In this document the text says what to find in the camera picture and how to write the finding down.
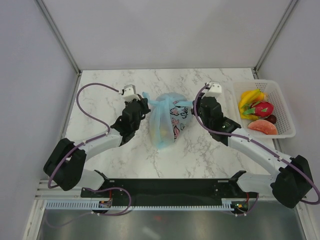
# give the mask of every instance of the red fruit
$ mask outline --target red fruit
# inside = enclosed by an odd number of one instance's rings
[[[267,135],[277,135],[278,131],[275,125],[266,120],[256,120],[248,125],[248,129],[262,132]]]
[[[274,106],[267,101],[257,101],[250,105],[249,109],[243,114],[253,114],[258,117],[267,117],[274,111]]]

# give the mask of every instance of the marble surface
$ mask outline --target marble surface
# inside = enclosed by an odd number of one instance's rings
[[[147,92],[152,99],[176,92],[192,101],[204,83],[218,81],[223,93],[217,100],[225,116],[237,121],[231,84],[239,80],[252,81],[251,69],[87,70],[82,73],[79,88],[98,82],[121,90],[134,84],[139,94]],[[119,94],[102,86],[86,88],[79,99],[88,113],[109,124],[115,122],[125,106]],[[239,170],[267,174],[244,154],[213,140],[195,118],[172,146],[158,150],[150,141],[149,117],[150,114],[141,122],[129,143],[93,157],[85,163],[85,168],[97,169],[109,178],[229,178]],[[85,116],[74,103],[67,138],[85,139],[105,129]],[[272,140],[266,143],[273,145]]]

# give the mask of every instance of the gray wall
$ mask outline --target gray wall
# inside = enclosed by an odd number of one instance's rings
[[[43,0],[85,69],[253,67],[290,0]]]
[[[0,1],[0,239],[22,238],[76,73],[33,0]]]
[[[289,154],[309,161],[320,187],[320,1],[301,0],[262,65],[260,77],[279,83],[296,127],[296,136],[281,141]],[[320,207],[313,206],[320,226]]]

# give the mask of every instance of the reflective surface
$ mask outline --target reflective surface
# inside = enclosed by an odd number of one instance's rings
[[[83,210],[46,210],[60,225]],[[248,216],[217,211],[132,211],[123,216],[87,215],[59,229],[42,224],[44,240],[304,240],[295,209],[258,202]]]

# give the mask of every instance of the white plastic basket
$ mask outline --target white plastic basket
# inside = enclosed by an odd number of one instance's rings
[[[276,129],[278,135],[266,135],[262,132],[248,129],[247,126],[252,121],[249,119],[241,119],[238,110],[238,103],[241,100],[241,94],[245,91],[260,89],[268,94],[268,102],[272,103],[274,110],[273,115],[276,116]],[[238,122],[241,127],[246,129],[249,134],[260,139],[285,139],[292,138],[296,135],[296,128],[289,113],[285,98],[280,90],[279,85],[272,80],[252,80],[252,81],[235,81],[233,82],[234,105],[238,116]]]

